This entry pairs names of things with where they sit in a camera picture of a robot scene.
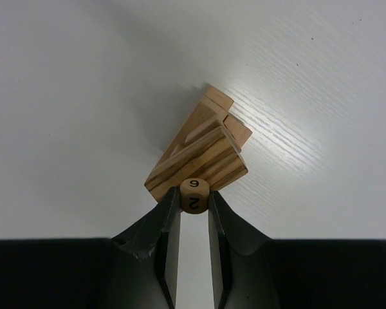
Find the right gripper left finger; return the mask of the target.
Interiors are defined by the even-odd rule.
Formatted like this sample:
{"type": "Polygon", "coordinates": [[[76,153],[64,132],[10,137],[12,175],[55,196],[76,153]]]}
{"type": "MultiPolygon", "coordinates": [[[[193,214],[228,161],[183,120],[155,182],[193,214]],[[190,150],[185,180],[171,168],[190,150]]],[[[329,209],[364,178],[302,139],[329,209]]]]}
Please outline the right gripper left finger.
{"type": "Polygon", "coordinates": [[[0,240],[0,308],[174,308],[180,194],[113,238],[0,240]]]}

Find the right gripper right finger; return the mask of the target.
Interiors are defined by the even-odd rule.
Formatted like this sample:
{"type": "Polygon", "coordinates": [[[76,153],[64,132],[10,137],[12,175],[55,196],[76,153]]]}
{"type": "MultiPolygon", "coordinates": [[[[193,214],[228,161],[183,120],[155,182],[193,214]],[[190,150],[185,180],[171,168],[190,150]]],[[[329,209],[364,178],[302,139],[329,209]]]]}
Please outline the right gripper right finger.
{"type": "Polygon", "coordinates": [[[386,239],[273,239],[217,191],[208,228],[216,308],[386,308],[386,239]]]}

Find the small wood dice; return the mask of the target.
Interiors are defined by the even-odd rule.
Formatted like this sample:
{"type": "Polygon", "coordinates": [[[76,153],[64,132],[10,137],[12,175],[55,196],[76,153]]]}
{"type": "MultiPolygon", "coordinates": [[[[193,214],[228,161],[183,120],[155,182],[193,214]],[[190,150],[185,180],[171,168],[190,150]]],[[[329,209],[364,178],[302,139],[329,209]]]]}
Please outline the small wood dice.
{"type": "Polygon", "coordinates": [[[208,209],[209,184],[200,178],[184,180],[180,187],[180,208],[187,214],[201,214],[208,209]]]}

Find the plain long wood block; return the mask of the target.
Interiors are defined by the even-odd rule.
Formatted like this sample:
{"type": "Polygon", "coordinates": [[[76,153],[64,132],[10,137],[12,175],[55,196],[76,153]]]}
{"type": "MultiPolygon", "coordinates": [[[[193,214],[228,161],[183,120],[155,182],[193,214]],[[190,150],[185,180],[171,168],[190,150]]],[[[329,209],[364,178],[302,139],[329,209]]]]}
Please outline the plain long wood block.
{"type": "Polygon", "coordinates": [[[189,178],[203,179],[218,191],[247,173],[233,137],[220,125],[155,167],[144,186],[156,201],[161,201],[169,188],[189,178]]]}

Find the plain wood cube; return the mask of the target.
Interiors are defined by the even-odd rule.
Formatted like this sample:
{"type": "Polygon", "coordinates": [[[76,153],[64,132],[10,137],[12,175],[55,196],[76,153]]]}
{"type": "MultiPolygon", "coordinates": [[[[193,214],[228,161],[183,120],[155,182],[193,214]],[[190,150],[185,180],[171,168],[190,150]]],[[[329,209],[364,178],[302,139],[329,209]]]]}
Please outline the plain wood cube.
{"type": "Polygon", "coordinates": [[[172,150],[171,154],[170,154],[170,157],[172,158],[173,156],[177,155],[178,153],[180,153],[182,150],[184,150],[184,145],[183,144],[176,144],[176,146],[174,147],[174,149],[172,150]]]}

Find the engraved long wood block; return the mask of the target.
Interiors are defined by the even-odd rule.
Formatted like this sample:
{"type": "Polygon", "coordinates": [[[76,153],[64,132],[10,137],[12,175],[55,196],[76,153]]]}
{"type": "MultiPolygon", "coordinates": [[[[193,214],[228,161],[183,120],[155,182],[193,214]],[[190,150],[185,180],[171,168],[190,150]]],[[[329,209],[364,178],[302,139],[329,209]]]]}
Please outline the engraved long wood block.
{"type": "Polygon", "coordinates": [[[229,111],[234,104],[234,100],[231,97],[214,86],[209,86],[207,88],[205,96],[225,111],[229,111]]]}
{"type": "Polygon", "coordinates": [[[251,137],[252,130],[232,114],[228,114],[223,120],[223,123],[233,136],[239,149],[242,149],[245,143],[251,137]]]}

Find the wood cube with letter D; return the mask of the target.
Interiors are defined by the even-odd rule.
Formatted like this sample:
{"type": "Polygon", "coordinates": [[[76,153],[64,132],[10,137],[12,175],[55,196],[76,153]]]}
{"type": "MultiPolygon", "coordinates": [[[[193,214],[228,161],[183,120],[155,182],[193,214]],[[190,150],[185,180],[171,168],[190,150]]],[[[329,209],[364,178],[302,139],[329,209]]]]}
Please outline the wood cube with letter D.
{"type": "Polygon", "coordinates": [[[218,128],[221,122],[218,118],[211,118],[200,124],[197,128],[193,129],[186,137],[184,145],[188,146],[194,143],[196,140],[205,136],[212,130],[218,128]]]}

